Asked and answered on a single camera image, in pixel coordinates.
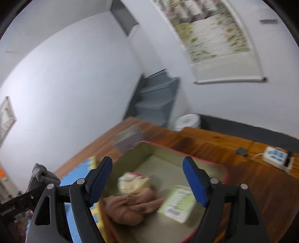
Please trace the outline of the grey staircase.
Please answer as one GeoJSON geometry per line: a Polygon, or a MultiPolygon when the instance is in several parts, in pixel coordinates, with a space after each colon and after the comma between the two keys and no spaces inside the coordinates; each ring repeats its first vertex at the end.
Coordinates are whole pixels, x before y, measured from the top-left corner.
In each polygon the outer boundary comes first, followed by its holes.
{"type": "Polygon", "coordinates": [[[124,118],[139,120],[166,127],[180,84],[180,77],[169,76],[162,69],[148,77],[141,75],[124,118]]]}

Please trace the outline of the pastel plush ball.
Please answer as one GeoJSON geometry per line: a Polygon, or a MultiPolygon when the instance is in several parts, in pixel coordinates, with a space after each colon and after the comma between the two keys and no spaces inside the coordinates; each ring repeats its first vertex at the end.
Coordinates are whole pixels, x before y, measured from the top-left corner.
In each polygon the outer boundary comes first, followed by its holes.
{"type": "Polygon", "coordinates": [[[138,194],[144,188],[150,187],[149,177],[137,172],[126,172],[118,178],[120,194],[138,194]]]}

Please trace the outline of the brown cloth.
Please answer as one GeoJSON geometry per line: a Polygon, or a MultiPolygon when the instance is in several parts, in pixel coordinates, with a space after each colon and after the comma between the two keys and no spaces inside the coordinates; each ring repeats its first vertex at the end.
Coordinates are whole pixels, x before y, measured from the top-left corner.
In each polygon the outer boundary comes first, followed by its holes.
{"type": "Polygon", "coordinates": [[[136,226],[146,214],[159,209],[165,198],[158,198],[152,188],[143,188],[138,194],[112,195],[102,200],[105,212],[114,223],[136,226]]]}

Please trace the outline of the white power strip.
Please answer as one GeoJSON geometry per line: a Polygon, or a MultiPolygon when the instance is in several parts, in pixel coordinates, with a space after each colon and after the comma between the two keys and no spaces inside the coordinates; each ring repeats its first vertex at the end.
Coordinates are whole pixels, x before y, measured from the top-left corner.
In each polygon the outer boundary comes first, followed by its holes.
{"type": "Polygon", "coordinates": [[[285,152],[282,148],[268,146],[263,153],[256,154],[252,157],[256,160],[259,156],[263,162],[266,162],[281,171],[290,173],[295,157],[292,152],[285,152]]]}

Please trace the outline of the red-rimmed metal tray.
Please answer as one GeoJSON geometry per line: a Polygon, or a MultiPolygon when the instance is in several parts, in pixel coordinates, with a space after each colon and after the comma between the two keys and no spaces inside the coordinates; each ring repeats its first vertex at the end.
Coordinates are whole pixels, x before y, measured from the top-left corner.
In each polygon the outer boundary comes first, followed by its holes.
{"type": "MultiPolygon", "coordinates": [[[[185,157],[186,154],[171,148],[140,142],[113,164],[112,174],[101,197],[118,194],[118,178],[126,172],[149,176],[150,186],[157,197],[166,197],[174,186],[189,185],[182,170],[185,157]]],[[[196,204],[185,223],[176,222],[160,213],[149,214],[138,226],[116,224],[107,216],[104,216],[104,222],[112,242],[185,242],[198,227],[204,210],[196,204]]]]}

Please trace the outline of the framed wall picture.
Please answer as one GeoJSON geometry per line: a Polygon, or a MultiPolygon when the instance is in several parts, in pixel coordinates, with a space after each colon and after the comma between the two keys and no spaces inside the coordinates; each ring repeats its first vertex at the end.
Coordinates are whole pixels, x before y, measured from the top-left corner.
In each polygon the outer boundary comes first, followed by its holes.
{"type": "Polygon", "coordinates": [[[0,113],[0,122],[1,122],[1,138],[0,145],[3,144],[5,138],[7,137],[10,129],[17,121],[15,112],[13,110],[11,99],[9,96],[6,96],[1,103],[1,113],[0,113]]]}

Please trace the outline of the grey metal tin box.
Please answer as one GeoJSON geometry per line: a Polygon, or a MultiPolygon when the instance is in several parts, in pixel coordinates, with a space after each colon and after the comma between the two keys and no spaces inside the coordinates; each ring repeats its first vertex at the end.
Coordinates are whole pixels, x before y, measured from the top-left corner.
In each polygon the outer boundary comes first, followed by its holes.
{"type": "Polygon", "coordinates": [[[120,153],[125,153],[143,140],[144,136],[140,125],[135,124],[116,134],[113,138],[112,145],[120,153]]]}

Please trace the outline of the hanging landscape scroll painting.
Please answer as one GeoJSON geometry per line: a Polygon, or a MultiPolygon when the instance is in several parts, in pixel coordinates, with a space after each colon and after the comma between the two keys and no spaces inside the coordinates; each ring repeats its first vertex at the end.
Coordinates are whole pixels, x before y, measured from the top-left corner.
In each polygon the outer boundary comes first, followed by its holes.
{"type": "Polygon", "coordinates": [[[265,82],[249,31],[229,1],[155,1],[178,35],[195,84],[265,82]]]}

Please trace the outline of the green tissue box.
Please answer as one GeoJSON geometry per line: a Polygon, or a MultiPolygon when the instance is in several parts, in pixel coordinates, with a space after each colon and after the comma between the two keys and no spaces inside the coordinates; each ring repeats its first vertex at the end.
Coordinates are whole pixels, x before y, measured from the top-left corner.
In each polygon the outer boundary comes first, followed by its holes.
{"type": "Polygon", "coordinates": [[[196,200],[192,190],[189,187],[176,185],[171,188],[158,213],[179,223],[186,223],[195,205],[196,200]]]}

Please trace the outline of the small black object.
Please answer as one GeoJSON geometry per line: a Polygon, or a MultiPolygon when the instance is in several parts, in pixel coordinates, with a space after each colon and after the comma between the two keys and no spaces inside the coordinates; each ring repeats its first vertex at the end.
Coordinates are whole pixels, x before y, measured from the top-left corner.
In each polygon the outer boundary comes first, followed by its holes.
{"type": "Polygon", "coordinates": [[[237,155],[240,155],[240,156],[243,156],[243,157],[247,157],[247,156],[248,156],[247,151],[246,151],[243,147],[238,147],[238,148],[235,150],[235,153],[236,153],[237,155]]]}

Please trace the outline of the blue foam puzzle mat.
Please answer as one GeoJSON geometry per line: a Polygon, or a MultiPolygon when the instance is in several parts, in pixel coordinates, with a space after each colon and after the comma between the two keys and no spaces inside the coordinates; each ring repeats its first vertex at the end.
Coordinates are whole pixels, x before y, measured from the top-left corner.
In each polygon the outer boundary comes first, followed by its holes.
{"type": "Polygon", "coordinates": [[[81,242],[105,242],[90,208],[98,202],[112,172],[112,159],[105,156],[96,169],[70,185],[70,204],[81,242]]]}

